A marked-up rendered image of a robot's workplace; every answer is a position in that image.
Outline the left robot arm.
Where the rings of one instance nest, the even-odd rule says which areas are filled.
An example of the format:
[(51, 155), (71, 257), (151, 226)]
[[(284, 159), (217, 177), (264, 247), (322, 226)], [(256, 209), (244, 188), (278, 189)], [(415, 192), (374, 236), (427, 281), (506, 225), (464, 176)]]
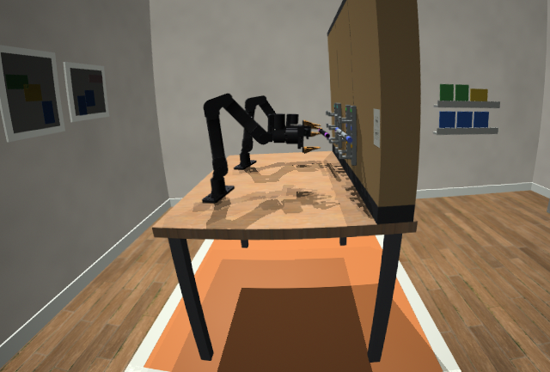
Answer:
[[(259, 105), (261, 109), (264, 111), (266, 116), (268, 117), (268, 114), (274, 114), (274, 110), (272, 109), (269, 102), (266, 100), (266, 97), (264, 95), (248, 98), (245, 101), (245, 111), (254, 119), (254, 111), (256, 109), (256, 106)], [(297, 128), (298, 124), (298, 114), (286, 114), (286, 127), (284, 127), (283, 130), (286, 130), (286, 128)], [(309, 135), (309, 129), (304, 130), (304, 136)], [(245, 169), (249, 166), (256, 163), (256, 160), (250, 160), (250, 152), (253, 149), (253, 137), (251, 134), (244, 129), (244, 135), (242, 139), (242, 149), (240, 153), (240, 164), (235, 166), (234, 169)], [(243, 150), (244, 149), (244, 150)]]

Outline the grey metal bar with blue end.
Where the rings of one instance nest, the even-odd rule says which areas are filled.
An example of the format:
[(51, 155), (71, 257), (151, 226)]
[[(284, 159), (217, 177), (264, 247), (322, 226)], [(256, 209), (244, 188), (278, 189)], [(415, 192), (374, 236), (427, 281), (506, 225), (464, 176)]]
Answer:
[(348, 142), (348, 143), (351, 143), (352, 142), (352, 138), (349, 137), (346, 133), (344, 133), (342, 130), (340, 130), (340, 128), (336, 128), (335, 129), (337, 132), (340, 132), (340, 135), (342, 135), (342, 137)]

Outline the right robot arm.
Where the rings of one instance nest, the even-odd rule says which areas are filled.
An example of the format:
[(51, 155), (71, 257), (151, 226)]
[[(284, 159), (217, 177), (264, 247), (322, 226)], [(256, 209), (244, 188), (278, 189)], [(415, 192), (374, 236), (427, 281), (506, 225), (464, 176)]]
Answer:
[[(231, 94), (220, 95), (204, 104), (204, 112), (211, 144), (213, 174), (211, 193), (202, 199), (204, 203), (217, 203), (235, 186), (226, 186), (224, 176), (228, 173), (227, 159), (224, 159), (223, 137), (220, 126), (219, 110), (224, 108), (240, 125), (244, 126), (258, 143), (285, 143), (285, 114), (268, 114), (268, 133), (233, 98)], [(208, 115), (209, 114), (209, 115)], [(214, 176), (215, 174), (215, 176)], [(226, 186), (226, 188), (224, 188)]]

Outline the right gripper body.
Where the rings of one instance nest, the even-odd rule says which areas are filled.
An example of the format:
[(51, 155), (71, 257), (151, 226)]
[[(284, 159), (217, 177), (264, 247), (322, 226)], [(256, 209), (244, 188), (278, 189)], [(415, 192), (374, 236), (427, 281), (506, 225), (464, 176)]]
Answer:
[[(298, 148), (298, 142), (299, 142), (299, 148), (303, 147), (303, 138), (304, 138), (304, 120), (302, 121), (302, 125), (297, 125), (297, 130), (285, 130), (285, 136), (287, 138), (285, 139), (286, 143), (297, 143)], [(301, 138), (301, 139), (300, 139)]]

